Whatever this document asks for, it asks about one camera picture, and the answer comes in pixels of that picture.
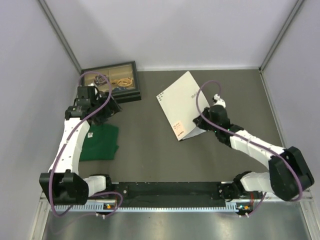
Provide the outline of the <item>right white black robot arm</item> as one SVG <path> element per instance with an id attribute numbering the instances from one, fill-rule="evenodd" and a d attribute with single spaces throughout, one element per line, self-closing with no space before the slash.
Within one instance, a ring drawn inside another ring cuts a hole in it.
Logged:
<path id="1" fill-rule="evenodd" d="M 213 97 L 213 105 L 205 107 L 193 123 L 201 130 L 214 132 L 220 143 L 248 155 L 267 168 L 262 173 L 245 171 L 233 179 L 231 188 L 239 198 L 245 198 L 251 192 L 266 192 L 288 202 L 294 197 L 301 197 L 303 191 L 315 183 L 298 148 L 273 145 L 231 123 L 226 104 L 218 94 Z"/>

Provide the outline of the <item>white folder black inside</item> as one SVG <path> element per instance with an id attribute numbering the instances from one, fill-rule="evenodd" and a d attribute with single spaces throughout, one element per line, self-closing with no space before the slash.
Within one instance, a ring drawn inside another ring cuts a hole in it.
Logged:
<path id="1" fill-rule="evenodd" d="M 187 71 L 156 96 L 178 141 L 205 132 L 193 122 L 193 119 L 200 116 L 196 106 L 199 89 L 196 80 Z"/>

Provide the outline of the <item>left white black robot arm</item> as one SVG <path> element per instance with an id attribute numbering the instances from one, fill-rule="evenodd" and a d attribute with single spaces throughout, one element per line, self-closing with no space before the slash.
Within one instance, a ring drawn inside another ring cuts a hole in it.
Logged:
<path id="1" fill-rule="evenodd" d="M 79 162 L 91 125 L 103 124 L 120 111 L 111 93 L 105 94 L 93 85 L 77 88 L 77 97 L 64 113 L 63 135 L 55 160 L 39 177 L 52 206 L 84 205 L 94 194 L 105 199 L 113 194 L 107 174 L 81 178 Z"/>

